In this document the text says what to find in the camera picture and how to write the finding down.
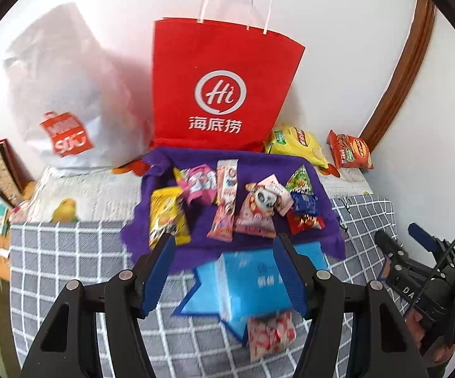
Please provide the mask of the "right human hand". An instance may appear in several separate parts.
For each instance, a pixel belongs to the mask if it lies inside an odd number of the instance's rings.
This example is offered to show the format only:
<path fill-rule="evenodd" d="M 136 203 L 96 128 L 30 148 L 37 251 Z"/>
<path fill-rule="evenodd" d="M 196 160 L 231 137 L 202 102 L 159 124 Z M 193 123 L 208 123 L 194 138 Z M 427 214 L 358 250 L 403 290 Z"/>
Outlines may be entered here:
<path fill-rule="evenodd" d="M 415 309 L 409 310 L 406 313 L 405 321 L 410 333 L 416 343 L 417 348 L 420 348 L 422 345 L 422 339 L 425 336 L 426 331 L 420 324 L 423 316 L 416 311 Z M 442 347 L 437 348 L 434 351 L 434 363 L 442 364 L 450 360 L 453 353 L 455 352 L 455 345 L 447 346 L 443 345 Z"/>

